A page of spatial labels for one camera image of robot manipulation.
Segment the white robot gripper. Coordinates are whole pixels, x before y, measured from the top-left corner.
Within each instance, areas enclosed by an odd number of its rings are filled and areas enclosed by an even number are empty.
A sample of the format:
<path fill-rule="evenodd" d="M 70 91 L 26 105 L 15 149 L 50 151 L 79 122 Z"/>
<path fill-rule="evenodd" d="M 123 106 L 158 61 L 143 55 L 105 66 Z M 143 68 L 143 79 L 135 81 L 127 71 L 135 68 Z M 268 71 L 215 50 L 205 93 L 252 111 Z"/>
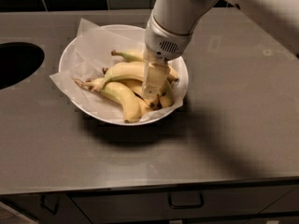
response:
<path fill-rule="evenodd" d="M 145 31 L 146 49 L 142 96 L 153 99 L 165 83 L 170 68 L 167 61 L 180 57 L 191 41 L 191 35 L 176 35 L 167 32 L 150 15 Z"/>

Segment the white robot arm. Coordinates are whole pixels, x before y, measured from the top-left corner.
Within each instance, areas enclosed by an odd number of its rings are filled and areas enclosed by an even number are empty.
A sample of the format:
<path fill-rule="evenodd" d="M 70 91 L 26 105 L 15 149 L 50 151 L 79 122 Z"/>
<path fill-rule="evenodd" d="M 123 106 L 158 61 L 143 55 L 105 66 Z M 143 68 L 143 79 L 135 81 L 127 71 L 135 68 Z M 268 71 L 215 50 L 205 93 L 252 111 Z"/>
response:
<path fill-rule="evenodd" d="M 143 95 L 158 94 L 168 74 L 166 63 L 189 45 L 199 20 L 218 0 L 156 0 L 145 31 Z M 293 55 L 299 54 L 299 0 L 224 0 L 243 12 Z"/>

